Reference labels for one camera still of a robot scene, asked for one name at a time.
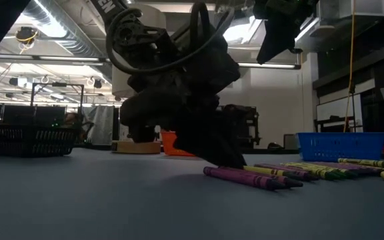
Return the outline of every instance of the blue-gray table surface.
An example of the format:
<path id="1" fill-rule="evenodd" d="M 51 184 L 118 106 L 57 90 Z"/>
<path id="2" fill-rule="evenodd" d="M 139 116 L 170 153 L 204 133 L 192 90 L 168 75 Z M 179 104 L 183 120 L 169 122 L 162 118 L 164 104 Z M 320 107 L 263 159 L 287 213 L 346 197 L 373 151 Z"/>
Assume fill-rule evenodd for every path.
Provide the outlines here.
<path id="1" fill-rule="evenodd" d="M 206 177 L 205 166 L 87 149 L 48 159 L 0 157 L 0 239 L 384 240 L 380 177 L 270 192 Z"/>

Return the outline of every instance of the blue basket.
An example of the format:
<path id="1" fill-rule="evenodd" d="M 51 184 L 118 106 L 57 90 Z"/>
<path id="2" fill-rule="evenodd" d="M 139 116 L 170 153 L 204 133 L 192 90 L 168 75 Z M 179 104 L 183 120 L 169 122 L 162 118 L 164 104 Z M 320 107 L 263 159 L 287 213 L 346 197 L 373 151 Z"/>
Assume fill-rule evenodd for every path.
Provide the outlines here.
<path id="1" fill-rule="evenodd" d="M 379 160 L 384 143 L 384 133 L 298 133 L 297 136 L 304 161 Z"/>

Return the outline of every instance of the black plastic crate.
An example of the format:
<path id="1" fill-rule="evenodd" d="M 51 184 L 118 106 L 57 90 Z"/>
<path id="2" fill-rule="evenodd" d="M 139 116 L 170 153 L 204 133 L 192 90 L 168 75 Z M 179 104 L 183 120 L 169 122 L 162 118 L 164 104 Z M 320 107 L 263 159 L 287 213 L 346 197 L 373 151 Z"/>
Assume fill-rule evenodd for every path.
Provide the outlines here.
<path id="1" fill-rule="evenodd" d="M 53 157 L 68 155 L 78 129 L 26 125 L 0 125 L 0 155 Z"/>

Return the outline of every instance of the ceiling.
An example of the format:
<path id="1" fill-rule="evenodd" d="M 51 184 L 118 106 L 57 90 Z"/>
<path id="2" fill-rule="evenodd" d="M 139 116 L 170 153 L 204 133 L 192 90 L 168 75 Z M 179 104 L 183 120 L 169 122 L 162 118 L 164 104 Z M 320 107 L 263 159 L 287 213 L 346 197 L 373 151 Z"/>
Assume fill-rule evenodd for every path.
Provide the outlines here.
<path id="1" fill-rule="evenodd" d="M 81 4 L 82 0 L 49 0 L 54 1 L 62 8 L 67 16 L 73 20 L 74 24 L 78 26 L 81 32 L 83 32 L 92 44 L 96 47 L 98 52 L 105 55 L 105 34 L 96 24 L 95 20 L 90 16 L 89 12 L 84 9 Z M 176 0 L 175 3 L 167 0 L 146 0 L 146 2 L 140 1 L 139 3 L 148 4 L 154 6 L 165 12 L 167 20 L 167 31 L 169 33 L 175 32 L 180 26 L 189 20 L 189 9 L 191 3 L 188 0 Z M 92 4 L 86 0 L 90 9 L 97 16 L 98 21 L 102 22 L 97 11 Z M 219 4 L 223 4 L 223 1 L 210 0 L 206 1 L 210 10 L 210 18 L 214 24 L 215 14 L 214 8 Z M 244 5 L 245 1 L 226 1 L 227 5 Z M 27 55 L 54 55 L 54 56 L 73 56 L 66 48 L 60 46 L 55 41 L 48 40 L 36 40 L 33 47 L 30 49 L 23 49 L 23 45 L 14 38 L 14 34 L 20 29 L 20 27 L 33 27 L 30 18 L 21 15 L 15 24 L 12 26 L 10 31 L 7 33 L 6 38 L 0 43 L 1 54 L 27 54 Z M 250 41 L 245 44 L 229 44 L 229 53 L 238 62 L 255 62 L 255 58 L 260 48 L 261 42 L 263 42 L 265 36 L 264 24 L 260 24 L 254 34 L 250 37 Z M 295 63 L 296 56 L 290 54 L 290 52 L 284 52 L 274 58 L 274 63 Z M 66 82 L 74 84 L 84 84 L 85 92 L 88 94 L 100 93 L 102 96 L 88 96 L 85 98 L 86 103 L 113 103 L 115 102 L 114 96 L 111 94 L 111 79 L 105 77 L 97 68 L 90 66 L 81 65 L 42 65 L 42 64 L 25 64 L 25 63 L 0 63 L 0 101 L 29 101 L 30 100 L 30 88 L 28 86 L 13 86 L 9 84 L 10 78 L 13 77 L 26 77 L 29 82 Z M 96 89 L 93 87 L 94 79 L 102 79 L 102 88 Z M 56 92 L 71 93 L 76 91 L 72 88 L 66 89 L 54 89 L 49 87 Z M 6 96 L 5 91 L 15 92 L 15 96 Z M 51 98 L 48 94 L 38 94 L 35 98 L 37 102 L 49 101 Z M 70 95 L 68 100 L 69 103 L 76 103 L 79 100 L 79 96 Z"/>

